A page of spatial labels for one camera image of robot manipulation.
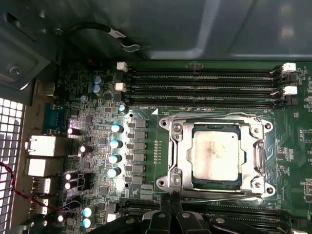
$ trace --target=red wire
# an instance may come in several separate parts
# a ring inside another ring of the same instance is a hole
[[[37,199],[35,199],[35,198],[31,197],[31,196],[22,194],[21,192],[19,192],[18,190],[16,190],[16,189],[15,189],[15,175],[14,175],[12,169],[11,169],[8,165],[4,164],[4,163],[1,162],[1,161],[0,161],[0,166],[4,167],[4,168],[6,169],[6,171],[7,171],[8,173],[11,174],[10,185],[11,185],[11,190],[14,192],[14,194],[16,194],[16,195],[18,195],[18,196],[21,196],[21,197],[23,197],[23,198],[25,198],[25,199],[28,199],[28,200],[29,200],[30,202],[32,202],[32,203],[35,203],[35,204],[38,204],[38,205],[40,205],[40,206],[46,207],[46,208],[48,208],[49,210],[61,211],[61,210],[64,209],[63,207],[59,208],[59,207],[47,206],[47,205],[45,205],[44,203],[39,202]]]

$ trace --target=green circuit board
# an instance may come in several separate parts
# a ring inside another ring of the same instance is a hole
[[[127,62],[136,68],[186,68],[199,65],[204,68],[242,68],[242,69],[271,69],[278,62],[187,62],[187,61],[146,61]],[[312,63],[297,63],[298,105],[287,106],[284,110],[262,109],[225,109],[225,108],[175,108],[175,107],[129,107],[127,114],[118,112],[119,102],[113,100],[116,76],[116,63],[103,63],[97,71],[88,71],[84,65],[72,62],[63,67],[59,76],[59,85],[65,86],[69,99],[64,105],[64,121],[62,130],[66,132],[68,125],[82,130],[83,134],[78,140],[93,146],[92,153],[82,158],[72,156],[67,163],[68,170],[81,170],[95,174],[93,189],[82,192],[84,205],[95,205],[97,213],[95,228],[107,221],[104,205],[116,202],[121,197],[137,198],[143,200],[158,200],[162,193],[156,185],[156,179],[164,176],[168,168],[168,132],[159,127],[159,120],[168,115],[180,112],[196,113],[230,113],[245,112],[259,114],[274,124],[265,141],[266,150],[266,178],[267,182],[276,187],[276,195],[255,201],[228,201],[218,204],[228,206],[266,207],[283,209],[292,215],[302,217],[308,221],[299,229],[312,232]],[[104,93],[100,96],[92,93],[94,76],[104,78]],[[80,97],[88,97],[81,102]],[[146,127],[133,128],[131,123],[145,120]],[[118,123],[124,128],[123,133],[112,133],[111,126]],[[128,134],[136,131],[145,132],[146,139],[128,138]],[[110,141],[119,139],[124,146],[120,149],[111,149]],[[126,170],[132,167],[133,162],[124,160],[127,155],[134,153],[131,145],[145,142],[146,149],[136,151],[144,154],[144,172],[136,175],[144,176],[142,185],[126,182],[133,172]],[[108,178],[107,171],[111,168],[108,157],[119,154],[123,160],[118,164],[121,168],[120,176]],[[64,232],[68,234],[85,233],[81,227],[81,216],[68,219],[62,223]]]

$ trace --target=electrolytic capacitor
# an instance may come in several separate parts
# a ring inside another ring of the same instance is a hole
[[[95,93],[96,95],[100,96],[103,93],[103,89],[98,84],[95,84],[92,87],[92,92]]]
[[[112,164],[120,162],[121,159],[121,155],[110,155],[108,158],[109,162]]]
[[[119,112],[121,112],[122,114],[128,113],[128,108],[127,108],[125,105],[123,105],[123,104],[120,104],[120,105],[118,106],[118,110],[119,110]]]
[[[111,127],[111,130],[113,133],[122,133],[123,132],[123,127],[120,126],[119,124],[117,123],[114,123]]]
[[[62,214],[60,214],[60,215],[58,216],[58,222],[61,223],[61,222],[65,221],[66,219],[71,218],[71,217],[73,217],[73,216],[74,216],[74,215],[73,215],[72,212],[66,211],[66,212],[64,212],[64,213],[62,213]]]
[[[121,173],[121,169],[119,167],[113,167],[108,170],[107,175],[109,178],[114,178]]]
[[[76,135],[76,136],[81,135],[81,131],[79,129],[76,129],[76,128],[69,128],[69,129],[67,129],[67,133],[69,135]]]
[[[65,175],[66,180],[77,179],[77,178],[78,178],[77,172],[69,172]]]
[[[90,152],[93,151],[93,148],[90,145],[82,145],[82,146],[79,147],[79,150],[82,153],[90,153]]]
[[[98,86],[102,86],[104,84],[104,81],[103,81],[103,79],[101,77],[96,76],[93,79],[93,83],[97,84]]]
[[[88,97],[87,97],[86,95],[82,95],[82,96],[80,97],[80,101],[83,102],[83,103],[85,103],[85,102],[88,101]]]
[[[75,187],[77,187],[78,186],[78,181],[76,181],[76,180],[73,180],[73,181],[69,181],[69,182],[67,182],[66,184],[65,184],[65,189],[72,189],[72,188],[75,188]]]
[[[83,209],[82,214],[83,216],[85,216],[86,218],[90,217],[91,215],[93,215],[96,211],[96,208],[92,205],[86,207]]]
[[[109,144],[112,149],[118,149],[122,146],[122,141],[120,140],[112,140],[111,143]]]
[[[82,221],[82,226],[84,228],[90,228],[91,226],[93,226],[93,224],[94,224],[94,218],[93,217],[85,218]]]

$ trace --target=ventilation grille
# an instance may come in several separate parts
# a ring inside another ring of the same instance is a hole
[[[17,167],[23,113],[22,104],[0,98],[0,161],[9,165],[13,172]],[[10,221],[13,196],[10,180],[10,175],[2,167],[0,169],[0,234],[6,233]]]

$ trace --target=cpu socket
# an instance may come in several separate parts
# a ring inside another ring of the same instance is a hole
[[[268,197],[265,134],[272,123],[245,113],[179,113],[160,120],[169,131],[168,172],[157,187],[182,197]]]

